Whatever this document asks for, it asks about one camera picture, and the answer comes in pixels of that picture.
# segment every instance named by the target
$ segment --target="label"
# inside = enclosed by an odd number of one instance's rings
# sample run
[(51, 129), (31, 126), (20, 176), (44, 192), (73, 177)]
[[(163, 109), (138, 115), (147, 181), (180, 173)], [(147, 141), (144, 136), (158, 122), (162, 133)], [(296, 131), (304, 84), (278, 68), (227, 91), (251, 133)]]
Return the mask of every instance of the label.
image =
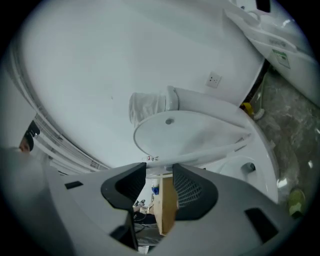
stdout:
[(285, 66), (286, 68), (290, 69), (290, 65), (289, 65), (289, 61), (288, 61), (287, 55), (286, 55), (284, 52), (282, 52), (282, 51), (278, 51), (278, 50), (274, 50), (274, 49), (273, 49), (272, 51), (273, 51), (273, 53), (274, 53), (277, 61), (278, 61), (281, 65), (283, 65), (283, 66)]

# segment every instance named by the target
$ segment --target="white wall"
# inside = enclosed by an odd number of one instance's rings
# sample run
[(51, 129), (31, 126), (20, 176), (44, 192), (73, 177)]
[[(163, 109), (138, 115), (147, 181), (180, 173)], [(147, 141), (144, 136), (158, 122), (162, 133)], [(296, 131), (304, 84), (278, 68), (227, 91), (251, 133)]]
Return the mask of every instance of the white wall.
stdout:
[[(65, 135), (111, 167), (144, 156), (132, 139), (133, 92), (173, 85), (239, 105), (263, 61), (221, 8), (193, 0), (47, 1), (24, 26), (21, 52)], [(211, 71), (217, 89), (205, 86)]]

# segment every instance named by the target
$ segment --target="toilet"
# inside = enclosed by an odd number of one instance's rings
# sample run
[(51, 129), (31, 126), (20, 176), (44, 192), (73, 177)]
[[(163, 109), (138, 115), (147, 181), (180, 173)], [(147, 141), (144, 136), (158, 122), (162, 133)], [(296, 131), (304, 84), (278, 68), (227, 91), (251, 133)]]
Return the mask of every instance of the toilet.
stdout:
[(167, 86), (165, 95), (133, 93), (129, 116), (135, 145), (158, 159), (147, 163), (149, 170), (168, 173), (176, 163), (205, 168), (245, 181), (278, 202), (278, 165), (273, 150), (239, 107), (207, 94)]

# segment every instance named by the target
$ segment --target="green object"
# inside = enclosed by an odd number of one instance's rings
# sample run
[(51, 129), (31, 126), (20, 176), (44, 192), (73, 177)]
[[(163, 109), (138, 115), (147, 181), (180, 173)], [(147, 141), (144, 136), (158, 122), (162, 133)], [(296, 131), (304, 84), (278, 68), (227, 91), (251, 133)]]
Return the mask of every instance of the green object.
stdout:
[(295, 188), (289, 194), (288, 199), (289, 214), (292, 216), (296, 212), (303, 214), (306, 208), (306, 197), (303, 191)]
[(276, 58), (276, 60), (279, 62), (279, 64), (285, 66), (286, 68), (290, 69), (290, 64), (289, 64), (289, 60), (288, 60), (288, 56), (282, 52), (282, 51), (278, 51), (273, 49), (273, 54)]

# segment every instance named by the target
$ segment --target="white cloth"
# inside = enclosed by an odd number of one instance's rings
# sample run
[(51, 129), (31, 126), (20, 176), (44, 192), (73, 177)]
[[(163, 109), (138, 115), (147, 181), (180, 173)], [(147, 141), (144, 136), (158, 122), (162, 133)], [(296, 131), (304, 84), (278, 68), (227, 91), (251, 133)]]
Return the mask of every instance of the white cloth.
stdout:
[(166, 96), (159, 93), (137, 93), (131, 95), (129, 102), (130, 122), (137, 125), (145, 118), (166, 110)]

